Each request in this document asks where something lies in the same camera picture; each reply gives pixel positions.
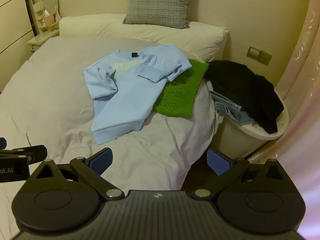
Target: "white duvet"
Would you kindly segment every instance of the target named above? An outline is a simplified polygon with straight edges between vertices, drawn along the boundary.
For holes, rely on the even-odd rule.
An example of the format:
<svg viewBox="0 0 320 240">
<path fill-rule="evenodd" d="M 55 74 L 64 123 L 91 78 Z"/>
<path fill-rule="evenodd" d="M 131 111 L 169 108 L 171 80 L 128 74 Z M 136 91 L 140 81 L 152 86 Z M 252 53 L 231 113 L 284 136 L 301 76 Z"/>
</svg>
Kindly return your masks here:
<svg viewBox="0 0 320 240">
<path fill-rule="evenodd" d="M 93 101 L 82 69 L 117 49 L 136 51 L 156 45 L 128 38 L 56 37 L 47 41 L 0 95 L 0 137 L 7 139 L 7 149 L 43 144 L 49 158 L 68 163 L 110 147 L 113 163 L 102 177 L 125 193 L 130 189 L 180 189 L 184 175 L 208 147 L 221 121 L 204 81 L 190 120 L 151 113 L 141 131 L 99 146 L 90 131 Z M 11 202 L 23 183 L 0 184 L 0 239 L 10 239 L 18 232 Z"/>
</svg>

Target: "plaid cushion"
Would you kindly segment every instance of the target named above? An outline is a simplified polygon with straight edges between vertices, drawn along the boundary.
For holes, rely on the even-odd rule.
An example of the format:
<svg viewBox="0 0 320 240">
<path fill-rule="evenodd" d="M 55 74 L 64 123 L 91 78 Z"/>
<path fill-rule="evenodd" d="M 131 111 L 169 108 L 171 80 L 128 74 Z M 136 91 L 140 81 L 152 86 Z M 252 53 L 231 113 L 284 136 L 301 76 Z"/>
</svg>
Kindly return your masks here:
<svg viewBox="0 0 320 240">
<path fill-rule="evenodd" d="M 189 0 L 130 0 L 126 24 L 155 24 L 184 29 Z"/>
</svg>

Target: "sweatshirt sleeve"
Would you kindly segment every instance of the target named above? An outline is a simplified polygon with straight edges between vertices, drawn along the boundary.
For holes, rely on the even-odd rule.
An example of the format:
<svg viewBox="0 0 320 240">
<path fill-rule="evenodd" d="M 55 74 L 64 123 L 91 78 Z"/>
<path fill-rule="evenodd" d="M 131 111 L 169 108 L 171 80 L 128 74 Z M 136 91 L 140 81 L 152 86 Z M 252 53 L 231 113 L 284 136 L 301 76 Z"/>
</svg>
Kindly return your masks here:
<svg viewBox="0 0 320 240">
<path fill-rule="evenodd" d="M 174 45 L 160 44 L 157 47 L 148 47 L 144 53 L 150 55 L 158 55 L 163 57 L 165 60 L 179 65 L 169 74 L 165 75 L 169 81 L 174 80 L 182 72 L 191 68 L 189 60 L 183 55 L 183 53 Z"/>
<path fill-rule="evenodd" d="M 181 67 L 181 64 L 173 63 L 158 55 L 142 56 L 145 63 L 137 66 L 138 76 L 147 78 L 153 83 L 157 83 L 163 78 L 169 80 L 167 76 Z"/>
<path fill-rule="evenodd" d="M 83 70 L 84 80 L 92 99 L 115 94 L 118 88 L 111 78 L 116 70 L 104 66 L 92 65 Z"/>
</svg>

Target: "mirror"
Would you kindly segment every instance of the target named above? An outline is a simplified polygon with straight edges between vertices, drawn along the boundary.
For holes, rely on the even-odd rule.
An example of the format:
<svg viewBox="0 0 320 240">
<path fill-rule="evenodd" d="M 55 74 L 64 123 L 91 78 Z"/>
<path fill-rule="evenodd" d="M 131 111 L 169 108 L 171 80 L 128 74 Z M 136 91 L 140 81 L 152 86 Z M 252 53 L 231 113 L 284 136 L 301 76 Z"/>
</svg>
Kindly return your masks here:
<svg viewBox="0 0 320 240">
<path fill-rule="evenodd" d="M 42 1 L 48 13 L 54 14 L 55 21 L 58 22 L 61 19 L 59 15 L 58 0 L 42 0 Z"/>
</svg>

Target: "blue jeans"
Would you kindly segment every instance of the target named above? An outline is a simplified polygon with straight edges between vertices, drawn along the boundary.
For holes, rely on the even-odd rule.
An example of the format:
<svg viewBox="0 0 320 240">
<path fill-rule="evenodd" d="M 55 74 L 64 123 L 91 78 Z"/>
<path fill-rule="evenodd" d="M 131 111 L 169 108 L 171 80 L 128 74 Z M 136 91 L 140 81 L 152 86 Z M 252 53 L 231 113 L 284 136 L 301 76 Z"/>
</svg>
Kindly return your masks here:
<svg viewBox="0 0 320 240">
<path fill-rule="evenodd" d="M 241 106 L 231 101 L 229 98 L 215 92 L 209 91 L 211 97 L 214 99 L 214 107 L 224 113 L 233 121 L 239 124 L 249 124 L 256 122 L 254 119 L 248 116 L 247 112 L 241 111 Z"/>
</svg>

